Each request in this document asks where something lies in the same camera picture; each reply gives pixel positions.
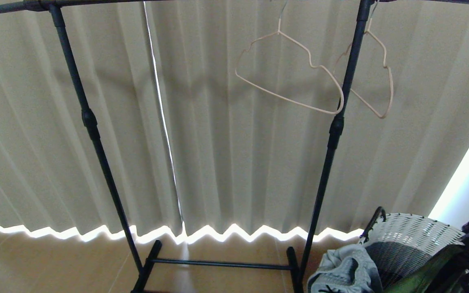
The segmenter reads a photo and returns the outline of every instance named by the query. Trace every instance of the wire hanger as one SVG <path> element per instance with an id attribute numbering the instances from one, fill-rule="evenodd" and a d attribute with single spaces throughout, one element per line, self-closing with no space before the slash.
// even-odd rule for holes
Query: wire hanger
<path id="1" fill-rule="evenodd" d="M 307 107 L 309 109 L 312 109 L 312 110 L 315 110 L 315 111 L 319 111 L 319 112 L 322 112 L 322 113 L 327 113 L 327 114 L 332 114 L 332 115 L 336 115 L 337 113 L 339 113 L 342 109 L 343 109 L 343 105 L 344 105 L 344 95 L 343 95 L 343 91 L 341 89 L 341 86 L 339 85 L 339 82 L 336 80 L 336 78 L 334 77 L 334 75 L 326 68 L 324 67 L 323 65 L 312 65 L 312 57 L 311 57 L 311 52 L 309 51 L 309 49 L 307 49 L 304 45 L 302 45 L 300 42 L 296 41 L 295 39 L 292 39 L 292 37 L 289 37 L 288 35 L 286 35 L 285 33 L 283 33 L 281 31 L 281 16 L 283 15 L 283 10 L 285 9 L 285 6 L 287 5 L 287 2 L 288 0 L 285 2 L 285 5 L 283 6 L 283 8 L 281 9 L 281 13 L 280 13 L 280 18 L 278 20 L 278 30 L 274 33 L 271 33 L 269 35 L 264 35 L 263 37 L 259 37 L 258 39 L 255 39 L 254 41 L 251 42 L 251 44 L 249 45 L 249 49 L 244 49 L 242 50 L 242 53 L 240 53 L 240 56 L 238 57 L 238 60 L 236 62 L 236 67 L 234 68 L 234 74 L 236 74 L 236 76 L 238 76 L 239 78 L 241 78 L 243 81 L 247 82 L 248 84 L 252 85 L 253 87 L 256 87 L 258 89 L 261 89 L 262 91 L 265 91 L 266 93 L 269 93 L 273 96 L 276 96 L 278 98 L 281 98 L 283 100 L 286 100 L 288 102 L 292 102 L 296 105 L 300 105 L 300 106 L 304 106 L 304 107 Z M 240 59 L 242 58 L 242 56 L 244 55 L 244 53 L 246 52 L 249 52 L 251 50 L 251 48 L 253 47 L 253 44 L 258 42 L 258 41 L 261 41 L 263 39 L 267 39 L 268 37 L 272 37 L 273 35 L 281 35 L 282 37 L 285 37 L 285 39 L 288 39 L 289 41 L 293 42 L 294 44 L 298 45 L 300 48 L 302 48 L 303 50 L 305 50 L 307 52 L 307 54 L 309 54 L 309 65 L 311 68 L 313 69 L 318 69 L 318 68 L 321 68 L 323 69 L 325 72 L 327 72 L 327 74 L 329 74 L 329 76 L 331 77 L 331 79 L 333 80 L 334 84 L 336 85 L 338 91 L 339 91 L 339 95 L 340 95 L 340 102 L 339 102 L 339 106 L 338 106 L 338 109 L 336 111 L 328 111 L 328 110 L 323 110 L 323 109 L 320 109 L 320 108 L 316 108 L 316 107 L 313 107 L 313 106 L 309 106 L 309 105 L 306 105 L 304 103 L 300 103 L 300 102 L 296 102 L 296 101 L 293 101 L 289 98 L 286 98 L 282 95 L 279 95 L 277 93 L 274 93 L 272 91 L 269 91 L 268 89 L 264 89 L 263 87 L 260 87 L 259 85 L 256 85 L 255 83 L 247 80 L 246 78 L 243 78 L 242 76 L 240 76 L 238 74 L 238 65 L 240 63 Z"/>
<path id="2" fill-rule="evenodd" d="M 376 35 L 374 35 L 374 33 L 372 33 L 370 31 L 370 26 L 372 25 L 372 16 L 374 15 L 374 11 L 376 11 L 378 3 L 379 3 L 379 0 L 376 1 L 376 4 L 374 5 L 374 9 L 372 9 L 372 13 L 370 14 L 370 20 L 368 21 L 368 26 L 367 26 L 364 34 L 365 35 L 370 35 L 372 37 L 372 39 L 374 39 L 383 48 L 383 68 L 387 69 L 388 79 L 389 79 L 389 82 L 390 82 L 390 98 L 389 98 L 389 101 L 388 101 L 387 110 L 385 111 L 384 114 L 378 113 L 378 111 L 376 111 L 376 109 L 374 109 L 363 97 L 361 97 L 361 95 L 356 93 L 356 91 L 354 91 L 353 89 L 350 89 L 350 91 L 352 91 L 352 93 L 354 93 L 361 100 L 361 102 L 363 102 L 370 110 L 372 110 L 372 112 L 374 112 L 374 114 L 377 117 L 379 117 L 380 119 L 384 119 L 385 117 L 387 117 L 387 114 L 390 111 L 390 108 L 392 106 L 392 101 L 393 101 L 393 98 L 394 98 L 394 81 L 393 81 L 393 78 L 392 78 L 392 70 L 391 70 L 390 66 L 387 65 L 387 48 L 385 47 L 383 42 L 380 41 L 379 38 L 376 37 Z M 336 62 L 334 64 L 333 74 L 334 74 L 336 65 L 338 64 L 339 60 L 341 59 L 341 57 L 348 55 L 348 52 L 350 51 L 351 47 L 352 47 L 352 43 L 350 43 L 350 45 L 348 45 L 348 47 L 346 48 L 346 51 L 338 57 L 338 59 L 336 60 Z"/>

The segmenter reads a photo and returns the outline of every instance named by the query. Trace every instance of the gray garment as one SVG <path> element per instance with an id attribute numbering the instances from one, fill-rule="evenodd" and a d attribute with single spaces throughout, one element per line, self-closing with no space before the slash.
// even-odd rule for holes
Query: gray garment
<path id="1" fill-rule="evenodd" d="M 351 244 L 323 255 L 307 282 L 309 293 L 382 293 L 376 264 L 361 245 Z"/>

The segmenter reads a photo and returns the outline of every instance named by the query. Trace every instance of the woven basket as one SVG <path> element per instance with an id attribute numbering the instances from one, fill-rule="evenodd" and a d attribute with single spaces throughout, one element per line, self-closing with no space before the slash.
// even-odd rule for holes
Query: woven basket
<path id="1" fill-rule="evenodd" d="M 385 214 L 379 210 L 359 243 L 376 263 L 383 288 L 413 273 L 446 245 L 459 244 L 464 235 L 450 225 L 413 214 Z"/>

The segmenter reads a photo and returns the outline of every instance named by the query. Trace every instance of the green cloth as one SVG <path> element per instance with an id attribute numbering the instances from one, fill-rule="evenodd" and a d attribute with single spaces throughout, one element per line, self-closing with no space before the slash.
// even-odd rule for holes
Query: green cloth
<path id="1" fill-rule="evenodd" d="M 386 288 L 384 293 L 456 293 L 462 292 L 458 279 L 464 274 L 464 271 L 454 271 L 439 284 L 437 288 L 428 290 L 428 286 L 435 279 L 439 271 L 448 263 L 448 261 L 463 252 L 461 245 L 448 245 L 432 256 L 422 267 L 411 275 L 406 276 L 396 284 Z"/>

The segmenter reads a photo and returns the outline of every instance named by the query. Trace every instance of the black metal clothes rack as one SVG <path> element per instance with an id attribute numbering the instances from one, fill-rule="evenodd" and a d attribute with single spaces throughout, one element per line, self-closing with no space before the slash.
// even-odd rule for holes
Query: black metal clothes rack
<path id="1" fill-rule="evenodd" d="M 64 6 L 75 6 L 75 5 L 86 5 L 86 4 L 101 4 L 101 3 L 114 3 L 114 2 L 141 2 L 142 0 L 23 0 L 22 2 L 12 2 L 8 4 L 0 5 L 0 14 L 1 13 L 10 13 L 15 11 L 49 11 L 52 15 L 52 20 L 54 26 L 57 29 L 57 34 L 59 36 L 59 41 L 61 47 L 63 48 L 63 54 L 70 72 L 72 79 L 73 87 L 76 91 L 77 98 L 81 106 L 81 116 L 82 122 L 88 131 L 88 135 L 93 142 L 95 152 L 99 159 L 101 169 L 106 179 L 106 184 L 110 190 L 110 194 L 117 210 L 117 215 L 121 221 L 121 226 L 125 232 L 125 237 L 128 242 L 128 245 L 131 250 L 131 254 L 134 258 L 136 268 L 138 270 L 138 279 L 134 285 L 132 293 L 141 293 L 146 292 L 145 286 L 149 275 L 155 265 L 155 263 L 168 263 L 175 265 L 203 265 L 203 266 L 213 266 L 213 267 L 243 267 L 250 269 L 276 269 L 282 271 L 290 271 L 292 286 L 294 293 L 303 293 L 303 276 L 305 275 L 305 269 L 307 268 L 307 262 L 309 261 L 309 254 L 311 252 L 312 241 L 316 226 L 318 224 L 318 218 L 320 217 L 320 210 L 322 207 L 322 202 L 324 198 L 324 193 L 327 188 L 327 182 L 329 175 L 331 173 L 331 167 L 337 149 L 339 138 L 343 132 L 344 128 L 344 113 L 346 110 L 346 104 L 348 101 L 348 95 L 350 93 L 350 88 L 352 85 L 352 80 L 354 78 L 355 69 L 357 66 L 357 60 L 359 57 L 359 51 L 361 49 L 361 43 L 363 41 L 363 35 L 365 32 L 366 22 L 368 20 L 368 15 L 370 13 L 370 7 L 376 0 L 360 0 L 359 8 L 357 11 L 357 22 L 354 30 L 354 38 L 352 41 L 352 48 L 350 50 L 350 55 L 348 57 L 348 63 L 345 72 L 345 78 L 342 85 L 342 90 L 344 94 L 344 105 L 340 113 L 335 115 L 331 127 L 329 130 L 329 140 L 327 144 L 327 153 L 324 160 L 324 165 L 322 169 L 322 175 L 320 177 L 320 184 L 318 186 L 318 192 L 316 194 L 316 200 L 313 207 L 313 213 L 311 217 L 311 225 L 309 228 L 309 233 L 307 236 L 307 241 L 305 243 L 305 250 L 303 252 L 301 264 L 298 265 L 296 260 L 296 253 L 294 248 L 289 247 L 287 249 L 287 258 L 289 260 L 288 265 L 267 265 L 260 263 L 243 263 L 243 262 L 222 262 L 222 261 L 194 261 L 194 260 L 177 260 L 169 258 L 159 258 L 158 253 L 162 248 L 162 242 L 156 240 L 151 252 L 144 264 L 142 264 L 141 258 L 138 254 L 138 250 L 135 247 L 134 239 L 132 237 L 131 231 L 129 230 L 128 220 L 126 218 L 117 187 L 112 176 L 112 171 L 108 160 L 106 158 L 106 153 L 104 152 L 103 145 L 101 143 L 101 136 L 99 134 L 99 129 L 97 128 L 97 118 L 93 114 L 93 111 L 88 104 L 86 95 L 84 93 L 84 88 L 77 70 L 77 65 L 73 57 L 73 52 L 70 46 L 70 41 L 68 34 L 65 28 L 65 22 L 63 19 L 63 14 L 61 8 Z M 382 0 L 382 2 L 391 2 L 394 0 Z M 456 2 L 469 4 L 469 0 L 434 0 L 441 2 Z"/>

